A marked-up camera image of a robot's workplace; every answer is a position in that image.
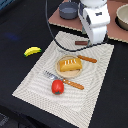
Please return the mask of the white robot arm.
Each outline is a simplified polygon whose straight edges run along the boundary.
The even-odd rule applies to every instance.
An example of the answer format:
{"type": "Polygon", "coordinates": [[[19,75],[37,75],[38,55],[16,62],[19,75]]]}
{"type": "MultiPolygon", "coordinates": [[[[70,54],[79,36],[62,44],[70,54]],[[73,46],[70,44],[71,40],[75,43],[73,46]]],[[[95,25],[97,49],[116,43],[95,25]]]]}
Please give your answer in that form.
{"type": "Polygon", "coordinates": [[[80,0],[78,16],[90,42],[101,43],[110,23],[107,0],[80,0]]]}

